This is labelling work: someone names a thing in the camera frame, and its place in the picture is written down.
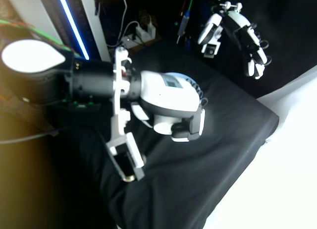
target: white cable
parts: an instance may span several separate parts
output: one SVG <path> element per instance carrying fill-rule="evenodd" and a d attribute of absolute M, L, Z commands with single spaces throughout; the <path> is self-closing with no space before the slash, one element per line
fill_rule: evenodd
<path fill-rule="evenodd" d="M 127 9 L 128 9 L 127 1 L 123 0 L 123 2 L 124 2 L 125 9 L 124 9 L 124 12 L 123 12 L 123 15 L 122 15 L 121 28 L 120 28 L 118 40 L 117 40 L 117 43 L 115 45 L 107 45 L 108 47 L 116 47 L 119 44 L 119 40 L 120 40 L 122 29 L 123 29 L 123 22 L 124 22 L 125 13 L 127 12 Z"/>
<path fill-rule="evenodd" d="M 123 32 L 123 35 L 122 35 L 123 37 L 124 37 L 126 31 L 128 30 L 128 27 L 129 27 L 132 23 L 136 23 L 136 24 L 138 24 L 138 26 L 140 26 L 140 24 L 139 24 L 138 21 L 129 22 L 128 25 L 127 25 L 127 26 L 125 27 L 125 29 L 124 29 L 124 32 Z"/>

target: robot end effector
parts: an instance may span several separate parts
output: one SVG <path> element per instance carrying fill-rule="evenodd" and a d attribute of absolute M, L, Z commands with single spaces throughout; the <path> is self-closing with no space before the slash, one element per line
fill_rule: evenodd
<path fill-rule="evenodd" d="M 245 63 L 245 74 L 255 79 L 263 76 L 264 69 L 272 61 L 264 50 L 269 46 L 268 41 L 261 40 L 254 30 L 255 24 L 243 16 L 240 11 L 242 4 L 232 5 L 225 2 L 219 5 L 219 12 L 214 13 L 207 21 L 204 30 L 199 36 L 198 44 L 203 45 L 204 57 L 213 58 L 217 55 L 221 42 L 219 38 L 225 29 L 229 38 L 242 52 Z"/>

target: white cylindrical object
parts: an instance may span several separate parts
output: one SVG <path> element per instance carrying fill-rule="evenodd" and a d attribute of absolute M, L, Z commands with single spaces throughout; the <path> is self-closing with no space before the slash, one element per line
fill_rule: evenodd
<path fill-rule="evenodd" d="M 154 131 L 162 135 L 171 135 L 172 126 L 181 122 L 181 119 L 169 116 L 154 116 Z"/>

